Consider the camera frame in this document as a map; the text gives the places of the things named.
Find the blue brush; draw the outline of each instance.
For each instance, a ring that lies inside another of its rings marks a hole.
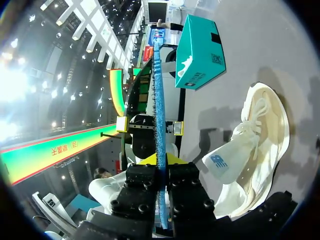
[[[156,144],[156,165],[160,171],[160,191],[157,196],[159,205],[160,222],[163,229],[168,228],[168,214],[166,210],[166,117],[165,117],[165,96],[162,79],[160,46],[155,42],[153,45],[153,84],[155,103],[155,144]]]

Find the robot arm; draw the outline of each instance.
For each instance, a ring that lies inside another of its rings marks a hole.
[[[216,219],[214,201],[193,163],[169,165],[167,171],[173,239],[272,238],[297,205],[289,192],[277,192],[235,221],[227,216]],[[149,164],[131,165],[115,179],[94,180],[89,191],[111,215],[95,211],[91,221],[80,224],[73,239],[152,239],[158,190],[158,169]]]
[[[104,207],[105,214],[112,214],[110,202],[117,199],[125,180],[126,172],[123,171],[112,177],[95,179],[90,183],[89,193]]]

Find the red sign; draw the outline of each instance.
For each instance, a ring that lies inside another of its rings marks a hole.
[[[120,161],[119,160],[115,161],[115,172],[116,172],[116,174],[119,174],[122,172],[122,170],[120,168]]]
[[[149,58],[152,57],[154,54],[154,47],[153,46],[146,46],[143,52],[143,61],[146,62]]]

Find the qr code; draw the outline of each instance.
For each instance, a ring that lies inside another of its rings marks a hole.
[[[215,54],[211,53],[211,59],[212,59],[212,62],[213,62],[214,64],[220,64],[220,65],[222,65],[222,58],[221,58],[221,56],[218,56],[218,55],[215,55]]]

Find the white sneaker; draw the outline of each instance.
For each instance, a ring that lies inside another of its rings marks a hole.
[[[222,183],[235,179],[222,187],[214,210],[217,218],[237,217],[263,203],[271,189],[277,163],[289,146],[288,117],[269,86],[258,82],[249,88],[241,120],[231,141],[202,159]],[[228,169],[219,172],[221,163],[218,167],[212,157],[223,159]]]

